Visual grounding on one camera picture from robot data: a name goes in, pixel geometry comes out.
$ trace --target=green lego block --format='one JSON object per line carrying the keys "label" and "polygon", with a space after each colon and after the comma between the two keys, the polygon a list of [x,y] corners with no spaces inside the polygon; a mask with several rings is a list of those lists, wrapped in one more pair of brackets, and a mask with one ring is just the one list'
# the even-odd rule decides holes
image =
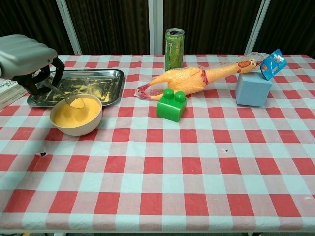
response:
{"label": "green lego block", "polygon": [[179,122],[186,109],[186,104],[187,98],[182,91],[174,94],[171,88],[167,88],[157,103],[157,116]]}

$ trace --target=can lid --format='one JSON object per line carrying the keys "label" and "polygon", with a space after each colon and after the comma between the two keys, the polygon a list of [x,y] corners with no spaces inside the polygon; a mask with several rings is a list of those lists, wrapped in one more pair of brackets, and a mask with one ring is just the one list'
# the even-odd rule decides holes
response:
{"label": "can lid", "polygon": [[185,32],[180,28],[170,28],[166,30],[165,34],[171,35],[171,36],[181,36],[181,35],[184,35]]}

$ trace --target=white bowl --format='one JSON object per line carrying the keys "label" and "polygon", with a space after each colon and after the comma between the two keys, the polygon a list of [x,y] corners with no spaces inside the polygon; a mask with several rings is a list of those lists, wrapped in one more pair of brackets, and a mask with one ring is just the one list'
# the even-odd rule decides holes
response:
{"label": "white bowl", "polygon": [[94,119],[90,120],[89,122],[82,124],[80,126],[65,128],[65,127],[58,126],[54,123],[54,118],[55,118],[57,111],[64,104],[66,104],[64,99],[61,100],[59,103],[57,103],[50,112],[50,121],[61,132],[68,134],[68,135],[72,135],[72,136],[81,136],[81,135],[85,135],[85,134],[92,132],[94,129],[97,128],[97,126],[99,125],[99,123],[102,119],[102,103],[97,97],[92,96],[92,95],[88,95],[88,94],[79,94],[77,96],[79,96],[81,98],[85,97],[85,98],[92,98],[92,99],[96,100],[98,102],[98,104],[100,105],[101,109],[99,110],[99,113],[94,117]]}

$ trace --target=blue foam block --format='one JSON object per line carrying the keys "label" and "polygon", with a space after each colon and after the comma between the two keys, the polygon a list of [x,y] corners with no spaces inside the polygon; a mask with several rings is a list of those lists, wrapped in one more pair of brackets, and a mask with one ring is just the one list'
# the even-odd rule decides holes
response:
{"label": "blue foam block", "polygon": [[239,74],[235,97],[239,105],[261,107],[270,91],[271,81],[265,80],[261,72]]}

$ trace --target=baking tray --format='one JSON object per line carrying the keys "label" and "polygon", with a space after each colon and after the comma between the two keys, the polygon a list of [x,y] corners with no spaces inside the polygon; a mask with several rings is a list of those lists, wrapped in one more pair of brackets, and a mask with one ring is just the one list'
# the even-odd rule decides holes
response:
{"label": "baking tray", "polygon": [[[47,80],[52,80],[52,72]],[[66,94],[90,94],[98,97],[102,106],[117,102],[122,97],[124,73],[117,69],[65,70],[57,88]],[[27,99],[31,107],[53,107],[64,97],[50,91],[43,96],[30,95]]]}

